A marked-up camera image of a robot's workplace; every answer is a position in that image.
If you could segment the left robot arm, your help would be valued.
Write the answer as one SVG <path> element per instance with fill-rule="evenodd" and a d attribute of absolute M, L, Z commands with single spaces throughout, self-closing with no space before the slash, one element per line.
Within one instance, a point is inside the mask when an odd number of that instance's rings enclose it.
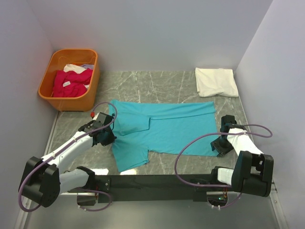
<path fill-rule="evenodd" d="M 101 144 L 107 146 L 115 141 L 111 125 L 116 114 L 94 114 L 92 120 L 82 125 L 62 146 L 37 158 L 31 157 L 25 165 L 19 186 L 18 198 L 26 197 L 40 207 L 49 207 L 65 192 L 78 189 L 96 191 L 95 172 L 84 166 L 67 172 L 67 166 L 81 153 Z"/>

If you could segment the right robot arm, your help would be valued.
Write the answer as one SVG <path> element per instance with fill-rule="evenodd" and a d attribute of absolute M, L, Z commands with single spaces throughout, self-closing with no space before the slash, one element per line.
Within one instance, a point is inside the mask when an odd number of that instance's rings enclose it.
<path fill-rule="evenodd" d="M 244 125 L 237 124 L 233 115 L 221 118 L 221 135 L 211 142 L 212 150 L 224 156 L 234 150 L 238 156 L 233 169 L 215 167 L 209 185 L 220 190 L 226 184 L 234 192 L 267 197 L 271 191 L 274 159 L 259 150 Z"/>

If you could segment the teal t-shirt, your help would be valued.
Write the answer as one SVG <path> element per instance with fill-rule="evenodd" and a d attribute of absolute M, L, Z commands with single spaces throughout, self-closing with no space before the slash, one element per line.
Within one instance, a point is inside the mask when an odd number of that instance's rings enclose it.
<path fill-rule="evenodd" d="M 216 156 L 210 143 L 217 138 L 213 102 L 145 104 L 111 100 L 109 113 L 117 112 L 112 144 L 119 172 L 149 162 L 148 153 L 177 155 L 188 143 L 202 140 L 184 150 L 184 155 Z"/>

